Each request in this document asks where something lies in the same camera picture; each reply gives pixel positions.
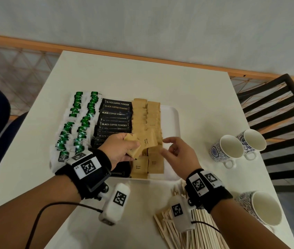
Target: white tray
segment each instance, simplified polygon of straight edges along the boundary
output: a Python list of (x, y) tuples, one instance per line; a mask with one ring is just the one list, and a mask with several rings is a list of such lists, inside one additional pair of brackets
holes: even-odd
[[(179, 114), (177, 109), (168, 105), (161, 105), (161, 130), (163, 138), (180, 137)], [(163, 143), (163, 147), (168, 149), (171, 143)], [(180, 179), (174, 172), (170, 164), (164, 159), (164, 174), (148, 174), (148, 179), (123, 178), (129, 180), (169, 180)]]

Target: black wrist strap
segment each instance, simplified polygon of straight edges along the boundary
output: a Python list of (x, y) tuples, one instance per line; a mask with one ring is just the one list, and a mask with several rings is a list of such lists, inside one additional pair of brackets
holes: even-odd
[[(81, 200), (84, 198), (95, 197), (95, 194), (93, 194), (95, 188), (97, 188), (111, 175), (111, 162), (107, 155), (99, 149), (90, 149), (90, 151), (92, 152), (92, 155), (82, 156), (77, 164), (74, 164), (73, 166), (66, 164), (55, 173), (55, 175), (66, 175), (71, 179), (78, 189)], [(95, 170), (94, 173), (88, 174), (84, 178), (80, 179), (74, 171), (74, 167), (78, 164), (81, 165), (82, 163), (88, 162), (92, 157), (96, 157), (102, 167)]]
[(219, 201), (232, 198), (222, 181), (210, 171), (203, 169), (197, 169), (187, 177), (185, 189), (197, 209), (204, 208), (208, 213)]

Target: white mug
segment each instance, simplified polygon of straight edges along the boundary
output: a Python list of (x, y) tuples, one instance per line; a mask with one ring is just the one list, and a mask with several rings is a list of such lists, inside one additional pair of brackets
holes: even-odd
[[(244, 157), (249, 161), (256, 159), (257, 151), (262, 151), (267, 146), (266, 140), (262, 134), (253, 129), (245, 130), (236, 137), (243, 145)], [(254, 158), (249, 158), (249, 154), (254, 154)]]
[(209, 150), (210, 157), (216, 162), (222, 162), (227, 169), (236, 167), (236, 159), (242, 157), (242, 143), (232, 135), (224, 135)]
[(270, 226), (273, 232), (274, 226), (282, 221), (282, 211), (278, 202), (266, 192), (244, 192), (236, 197), (235, 201), (260, 223)]

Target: right hand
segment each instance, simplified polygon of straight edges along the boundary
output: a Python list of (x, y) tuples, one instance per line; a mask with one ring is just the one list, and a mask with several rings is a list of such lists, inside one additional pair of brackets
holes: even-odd
[(170, 163), (178, 176), (186, 180), (196, 169), (201, 169), (198, 157), (193, 148), (179, 137), (163, 139), (164, 143), (172, 143), (169, 150), (163, 148), (161, 155)]

